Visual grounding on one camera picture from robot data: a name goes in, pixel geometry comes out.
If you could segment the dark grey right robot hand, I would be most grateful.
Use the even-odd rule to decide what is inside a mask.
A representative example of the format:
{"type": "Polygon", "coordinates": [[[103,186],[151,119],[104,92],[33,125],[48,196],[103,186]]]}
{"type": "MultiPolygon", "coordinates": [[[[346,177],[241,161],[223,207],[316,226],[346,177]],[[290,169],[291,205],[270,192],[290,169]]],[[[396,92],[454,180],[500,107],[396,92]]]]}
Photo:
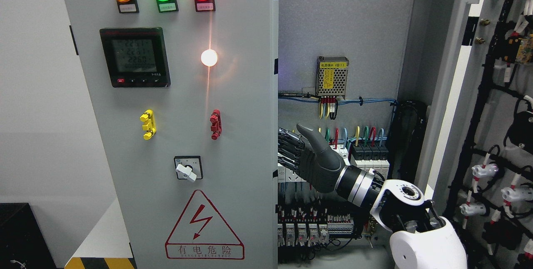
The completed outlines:
{"type": "Polygon", "coordinates": [[[278,163],[309,182],[318,192],[334,191],[345,163],[316,130],[297,125],[300,135],[278,129],[278,163]]]}

